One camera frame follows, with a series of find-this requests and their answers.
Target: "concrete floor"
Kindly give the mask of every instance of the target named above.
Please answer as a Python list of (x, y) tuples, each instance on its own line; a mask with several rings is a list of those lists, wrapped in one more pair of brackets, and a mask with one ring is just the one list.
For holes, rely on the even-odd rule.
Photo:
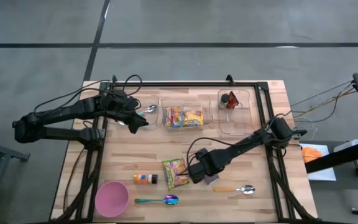
[[(0, 43), (92, 42), (103, 2), (0, 1)], [(358, 42), (358, 0), (112, 0), (101, 42)], [(0, 49), (0, 144), (31, 153), (28, 163), (10, 164), (0, 223), (48, 219), (67, 142), (19, 144), (11, 122), (78, 88), (90, 50)], [(237, 80), (284, 80), (290, 103), (296, 103), (350, 80), (354, 72), (358, 48), (99, 49), (91, 80), (134, 73), (144, 80), (223, 80), (231, 74)], [(307, 110), (340, 90), (293, 109)], [(327, 116), (332, 107), (310, 119)], [(341, 99), (331, 118), (309, 128), (305, 140), (358, 139), (357, 94)], [(357, 191), (313, 189), (313, 195), (320, 218), (358, 223), (348, 212), (358, 207)]]

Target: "clear plastic container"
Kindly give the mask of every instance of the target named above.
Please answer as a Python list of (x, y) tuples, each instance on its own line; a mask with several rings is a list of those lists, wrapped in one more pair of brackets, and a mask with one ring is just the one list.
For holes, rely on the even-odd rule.
[[(157, 119), (158, 119), (158, 110), (159, 110), (159, 101), (160, 99), (158, 98), (158, 96), (156, 95), (151, 95), (151, 96), (136, 96), (136, 99), (138, 99), (140, 101), (140, 103), (142, 103), (142, 106), (136, 110), (136, 112), (138, 114), (141, 114), (141, 116), (143, 116), (147, 122), (149, 123), (148, 126), (143, 126), (140, 127), (139, 130), (150, 130), (150, 129), (155, 129), (157, 127)], [(157, 105), (156, 109), (153, 110), (153, 112), (148, 113), (145, 112), (147, 110), (147, 108), (151, 105)], [(113, 124), (115, 127), (114, 128), (124, 128), (127, 129), (128, 127), (122, 123), (122, 122), (115, 122), (115, 120), (113, 119), (108, 119), (110, 124)]]
[(219, 109), (219, 127), (221, 135), (225, 137), (247, 136), (255, 131), (252, 124), (251, 110), (249, 106), (249, 92), (247, 90), (220, 90), (218, 92), (218, 104), (223, 94), (233, 92), (239, 104), (233, 109)]
[[(198, 95), (198, 97), (189, 97), (189, 98), (164, 98), (161, 100), (162, 106), (162, 125), (169, 131), (178, 131), (178, 130), (194, 130), (194, 129), (205, 129), (209, 124), (212, 123), (213, 115), (211, 110), (211, 99), (208, 95)], [(181, 120), (178, 123), (175, 123), (172, 126), (167, 126), (167, 115), (169, 108), (180, 107), (181, 110)], [(188, 110), (200, 110), (202, 113), (202, 123), (195, 124), (186, 124), (185, 112)]]

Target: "butcher block tabletop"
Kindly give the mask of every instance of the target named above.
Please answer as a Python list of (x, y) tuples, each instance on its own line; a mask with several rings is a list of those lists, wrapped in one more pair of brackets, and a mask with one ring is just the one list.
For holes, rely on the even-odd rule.
[[(268, 82), (270, 96), (272, 99), (275, 114), (290, 111), (287, 92), (284, 81)], [(92, 87), (99, 88), (99, 83)], [(127, 87), (126, 93), (135, 90), (134, 87)], [(219, 173), (219, 180), (207, 185), (204, 181), (193, 184), (182, 185), (168, 190), (163, 172), (162, 161), (176, 158), (186, 158), (186, 152), (196, 138), (209, 137), (236, 143), (245, 136), (233, 136), (223, 134), (219, 119), (218, 93), (221, 90), (243, 91), (249, 95), (249, 102), (246, 99), (240, 101), (243, 104), (244, 118), (241, 122), (246, 124), (246, 129), (255, 131), (261, 127), (257, 103), (255, 100), (255, 90), (253, 87), (148, 87), (144, 86), (134, 98), (142, 102), (141, 109), (144, 111), (153, 102), (158, 102), (158, 110), (153, 114), (146, 114), (145, 118), (150, 123), (147, 127), (142, 127), (136, 134), (131, 134), (126, 126), (117, 124), (108, 119), (108, 129), (106, 131), (106, 142), (104, 145), (103, 161), (98, 187), (104, 183), (118, 180), (124, 183), (129, 190), (129, 204), (124, 213), (115, 218), (106, 218), (94, 211), (94, 222), (276, 222), (277, 216), (274, 207), (272, 187), (270, 183), (269, 170), (267, 166), (264, 146), (256, 147), (247, 153), (233, 159), (231, 164)], [(80, 98), (87, 98), (97, 95), (97, 91), (84, 91)], [(262, 94), (264, 112), (268, 119), (265, 97)], [(170, 131), (162, 124), (162, 105), (161, 102), (167, 98), (197, 98), (208, 96), (211, 100), (212, 122), (204, 129), (186, 129), (180, 131)], [(292, 114), (285, 117), (288, 125), (293, 128), (294, 122)], [(233, 124), (232, 127), (243, 128), (242, 125)], [(74, 129), (83, 129), (84, 124), (80, 119), (76, 119)], [(200, 140), (192, 147), (191, 153), (202, 148), (207, 150), (224, 149), (227, 146), (210, 140)], [(51, 218), (57, 218), (63, 213), (63, 198), (68, 179), (73, 169), (74, 163), (79, 156), (83, 146), (70, 141), (67, 147), (67, 154), (63, 164), (59, 186), (53, 205)], [(71, 203), (78, 193), (83, 176), (86, 152), (80, 156), (80, 160), (75, 169), (75, 173), (68, 188), (67, 205)], [(311, 193), (308, 176), (302, 159), (299, 146), (291, 145), (287, 147), (287, 154), (284, 157), (287, 170), (288, 181), (291, 191), (295, 197), (314, 217), (317, 217), (316, 208)], [(157, 174), (157, 184), (134, 184), (133, 178), (136, 174)], [(214, 192), (213, 187), (233, 187), (238, 188), (244, 184), (253, 185), (256, 188), (254, 194), (243, 195), (240, 192)], [(88, 211), (90, 190), (85, 198), (83, 216), (86, 217)], [(168, 194), (176, 195), (179, 202), (176, 205), (165, 205), (163, 202), (135, 204), (135, 198), (159, 199)], [(280, 198), (284, 211), (284, 217), (288, 217), (285, 205), (284, 194), (280, 190)]]

